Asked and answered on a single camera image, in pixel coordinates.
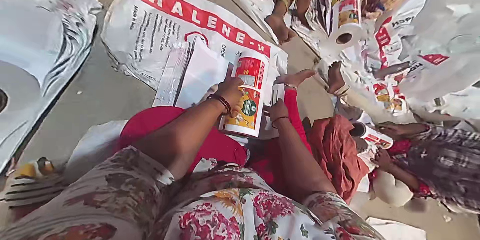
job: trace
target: polypropylene sack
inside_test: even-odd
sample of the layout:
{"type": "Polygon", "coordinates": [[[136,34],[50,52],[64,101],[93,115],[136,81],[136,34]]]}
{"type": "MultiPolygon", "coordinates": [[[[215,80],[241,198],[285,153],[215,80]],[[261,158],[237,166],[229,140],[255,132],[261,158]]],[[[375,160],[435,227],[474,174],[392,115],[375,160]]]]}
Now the polypropylene sack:
{"type": "Polygon", "coordinates": [[[115,68],[157,89],[174,44],[196,38],[234,63],[239,52],[266,55],[286,73],[287,54],[230,11],[206,0],[114,0],[101,37],[115,68]]]}

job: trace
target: red cloth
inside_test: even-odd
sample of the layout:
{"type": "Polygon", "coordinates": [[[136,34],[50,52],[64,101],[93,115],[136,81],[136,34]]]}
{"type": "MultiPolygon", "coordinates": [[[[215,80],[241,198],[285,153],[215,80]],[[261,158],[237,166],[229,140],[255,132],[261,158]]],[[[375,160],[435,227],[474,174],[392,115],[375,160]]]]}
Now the red cloth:
{"type": "MultiPolygon", "coordinates": [[[[125,127],[123,127],[118,140],[117,151],[168,124],[184,111],[183,108],[161,106],[147,108],[135,114],[135,116],[127,122],[125,127]]],[[[219,162],[225,161],[227,163],[237,163],[244,166],[247,162],[247,152],[242,145],[220,133],[217,127],[214,126],[200,147],[188,173],[193,171],[202,158],[215,158],[219,162]]]]}
{"type": "Polygon", "coordinates": [[[357,157],[357,145],[349,133],[353,126],[341,115],[315,120],[313,125],[309,134],[313,155],[339,196],[350,203],[361,179],[369,172],[357,157]]]}
{"type": "MultiPolygon", "coordinates": [[[[310,145],[303,130],[302,120],[297,106],[297,91],[292,89],[285,90],[285,106],[288,109],[288,116],[303,144],[312,152],[310,145]]],[[[280,151],[279,139],[270,139],[266,142],[264,154],[250,160],[247,167],[255,170],[258,175],[276,192],[288,196],[288,189],[285,185],[285,176],[283,174],[282,154],[280,151]]]]}

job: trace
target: printed packaging roll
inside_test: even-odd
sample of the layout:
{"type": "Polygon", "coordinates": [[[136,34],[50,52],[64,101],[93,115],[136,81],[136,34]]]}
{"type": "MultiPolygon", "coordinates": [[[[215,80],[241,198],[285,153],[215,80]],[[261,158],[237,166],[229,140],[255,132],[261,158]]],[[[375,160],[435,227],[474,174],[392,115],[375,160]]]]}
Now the printed packaging roll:
{"type": "Polygon", "coordinates": [[[332,32],[321,43],[322,50],[335,56],[358,44],[363,34],[360,8],[360,0],[342,0],[333,5],[332,32]]]}
{"type": "Polygon", "coordinates": [[[350,135],[352,137],[360,137],[368,144],[375,145],[385,150],[392,147],[393,139],[391,137],[366,126],[361,122],[354,122],[352,125],[353,129],[350,130],[350,135]]]}
{"type": "Polygon", "coordinates": [[[242,78],[244,84],[238,89],[243,96],[237,104],[231,104],[231,115],[222,117],[220,130],[258,138],[264,104],[263,92],[268,90],[267,71],[268,58],[265,55],[249,50],[239,56],[232,77],[242,78]]]}

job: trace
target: white plastic bag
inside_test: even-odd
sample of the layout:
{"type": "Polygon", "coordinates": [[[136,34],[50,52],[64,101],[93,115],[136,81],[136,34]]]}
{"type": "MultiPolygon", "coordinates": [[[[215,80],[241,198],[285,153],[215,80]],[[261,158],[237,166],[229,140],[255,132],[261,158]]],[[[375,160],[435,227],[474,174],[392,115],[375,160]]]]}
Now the white plastic bag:
{"type": "Polygon", "coordinates": [[[399,84],[409,98],[429,101],[480,79],[480,2],[427,0],[412,21],[411,71],[399,84]]]}

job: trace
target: bracelet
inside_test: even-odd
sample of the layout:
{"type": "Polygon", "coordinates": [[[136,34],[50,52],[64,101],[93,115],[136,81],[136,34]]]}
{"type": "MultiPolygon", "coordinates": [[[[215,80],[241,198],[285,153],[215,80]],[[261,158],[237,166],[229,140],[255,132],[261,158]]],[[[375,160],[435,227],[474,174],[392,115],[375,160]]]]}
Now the bracelet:
{"type": "Polygon", "coordinates": [[[285,86],[288,86],[288,87],[290,87],[290,88],[292,88],[292,89],[294,89],[294,90],[297,89],[297,86],[295,86],[295,85],[288,84],[288,83],[284,83],[284,84],[285,84],[285,86]]]}
{"type": "Polygon", "coordinates": [[[283,118],[288,118],[288,120],[289,120],[290,122],[292,122],[292,120],[290,120],[290,117],[289,117],[289,116],[282,116],[282,117],[278,117],[278,118],[276,118],[275,120],[272,121],[272,127],[275,128],[275,129],[277,129],[277,127],[274,126],[273,124],[274,124],[276,121],[278,121],[278,120],[280,120],[280,119],[283,119],[283,118]]]}
{"type": "Polygon", "coordinates": [[[220,103],[222,103],[222,105],[226,109],[226,112],[222,112],[221,115],[230,114],[230,112],[232,111],[232,108],[230,107],[230,104],[227,102],[227,100],[225,98],[223,98],[223,96],[218,95],[218,94],[211,94],[207,97],[207,100],[208,99],[216,99],[216,100],[220,101],[220,103]]]}

